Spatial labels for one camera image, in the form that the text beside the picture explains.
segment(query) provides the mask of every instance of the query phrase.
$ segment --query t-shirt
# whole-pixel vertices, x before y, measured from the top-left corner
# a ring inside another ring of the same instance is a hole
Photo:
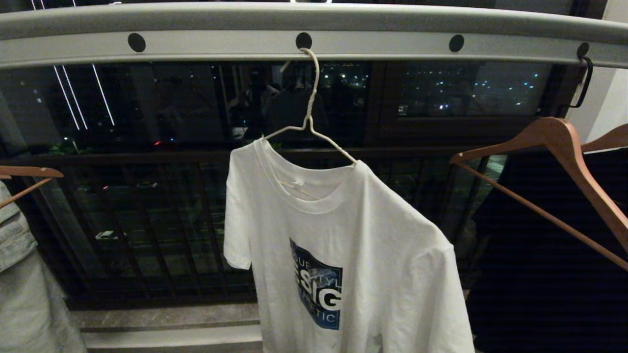
[[[224,254],[252,263],[264,353],[472,353],[452,245],[363,162],[231,153]]]

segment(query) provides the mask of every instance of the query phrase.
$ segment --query dark clothing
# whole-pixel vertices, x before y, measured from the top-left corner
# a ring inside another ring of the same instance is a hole
[[[623,205],[628,204],[627,152],[585,156],[595,179]],[[550,153],[510,157],[500,183],[627,258]],[[628,352],[626,271],[498,190],[491,192],[474,221],[478,236],[490,237],[480,264],[482,276],[468,302],[479,350]]]

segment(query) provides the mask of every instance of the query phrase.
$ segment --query balcony railing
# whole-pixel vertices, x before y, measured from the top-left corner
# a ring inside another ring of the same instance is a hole
[[[463,232],[480,183],[449,167],[459,148],[349,151],[452,242]],[[0,164],[65,174],[18,205],[70,307],[155,307],[256,299],[252,273],[232,269],[222,254],[229,153],[34,156]],[[310,168],[347,164],[332,149],[281,154]],[[474,167],[484,172],[488,162]],[[15,178],[8,185],[17,192],[34,182]]]

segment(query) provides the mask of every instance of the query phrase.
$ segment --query metal rail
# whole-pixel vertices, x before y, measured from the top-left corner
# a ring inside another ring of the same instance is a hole
[[[577,50],[588,43],[587,57],[596,66],[628,68],[623,23],[498,9],[303,3],[123,4],[2,14],[0,68],[305,60],[295,46],[303,31],[321,60],[579,64]],[[131,33],[139,36],[129,40]]]

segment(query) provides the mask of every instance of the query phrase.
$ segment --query metal hook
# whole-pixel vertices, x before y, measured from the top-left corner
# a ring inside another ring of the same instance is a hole
[[[560,113],[563,111],[564,107],[579,108],[580,106],[582,106],[582,102],[585,100],[585,96],[587,95],[588,86],[591,83],[591,77],[593,75],[593,62],[591,61],[591,59],[587,58],[584,55],[579,55],[578,58],[587,62],[587,77],[585,78],[585,83],[582,86],[580,97],[578,98],[578,102],[575,106],[572,106],[570,104],[561,104],[560,106],[558,106],[558,109],[556,110],[556,116],[560,116]]]

